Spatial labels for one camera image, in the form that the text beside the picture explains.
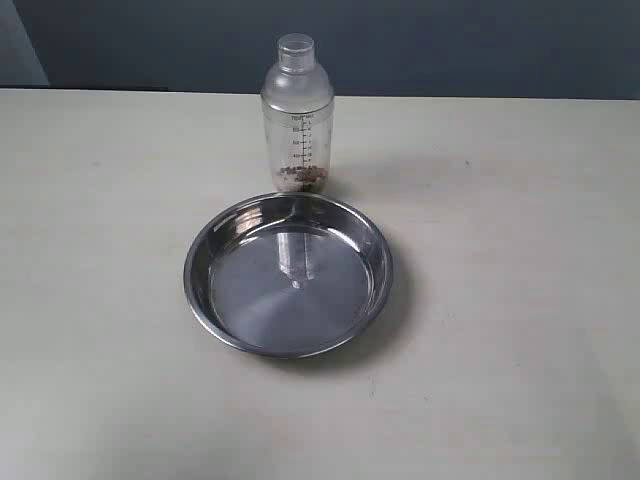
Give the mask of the round stainless steel tray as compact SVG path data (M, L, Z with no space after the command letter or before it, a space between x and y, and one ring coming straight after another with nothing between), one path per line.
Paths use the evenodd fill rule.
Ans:
M186 300L222 343L277 359L334 350L380 315L393 285L382 232L319 194L270 193L219 213L184 262Z

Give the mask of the clear plastic shaker bottle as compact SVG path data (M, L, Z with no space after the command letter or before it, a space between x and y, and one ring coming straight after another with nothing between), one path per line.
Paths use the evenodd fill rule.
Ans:
M319 193L329 177L334 89L314 40L290 33L261 90L271 178L280 192Z

